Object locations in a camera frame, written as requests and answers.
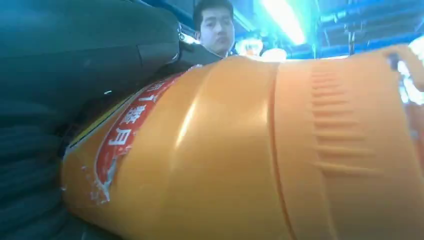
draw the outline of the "metal beam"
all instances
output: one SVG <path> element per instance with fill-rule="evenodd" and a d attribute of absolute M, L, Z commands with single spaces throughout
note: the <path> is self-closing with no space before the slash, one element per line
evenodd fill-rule
<path fill-rule="evenodd" d="M 415 14 L 420 14 L 423 11 L 424 11 L 424 4 L 416 4 L 416 5 L 411 5 L 406 9 L 396 9 L 395 11 L 382 12 L 381 14 L 376 14 L 375 12 L 372 12 L 369 14 L 351 14 L 349 16 L 346 16 L 337 20 L 337 22 L 322 23 L 321 28 L 327 29 L 327 30 L 344 28 L 346 24 L 384 20 L 387 18 L 393 18 L 393 17 L 397 17 L 401 15 L 404 15 L 405 17 L 408 17 L 408 16 L 413 17 L 415 16 Z"/>
<path fill-rule="evenodd" d="M 352 4 L 347 4 L 329 11 L 322 12 L 322 17 L 333 17 L 343 15 L 346 11 L 353 11 L 365 7 L 378 7 L 388 4 L 387 0 L 363 0 Z"/>
<path fill-rule="evenodd" d="M 246 31 L 254 31 L 255 25 L 248 20 L 237 8 L 234 7 L 234 20 L 240 24 Z"/>
<path fill-rule="evenodd" d="M 384 47 L 388 47 L 391 45 L 396 44 L 409 44 L 416 38 L 420 37 L 421 33 L 411 33 L 407 35 L 401 35 L 396 37 L 390 37 L 390 38 L 384 38 L 374 41 L 369 41 L 367 43 L 362 44 L 356 44 L 355 45 L 355 52 L 361 53 L 361 52 L 367 52 L 371 50 L 376 50 Z M 349 54 L 349 46 L 343 45 L 343 46 L 335 46 L 335 47 L 325 47 L 321 49 L 321 57 L 328 58 L 328 57 L 336 57 L 336 56 L 342 56 L 342 55 L 348 55 Z M 292 54 L 291 56 L 288 56 L 290 59 L 313 59 L 314 53 L 312 51 L 304 51 L 304 52 L 297 52 Z"/>

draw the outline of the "plastic bottle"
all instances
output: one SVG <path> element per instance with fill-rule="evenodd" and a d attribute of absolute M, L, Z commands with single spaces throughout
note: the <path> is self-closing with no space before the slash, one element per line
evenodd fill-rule
<path fill-rule="evenodd" d="M 126 240 L 422 240 L 424 118 L 392 54 L 422 89 L 407 46 L 150 85 L 69 147 L 64 199 Z"/>

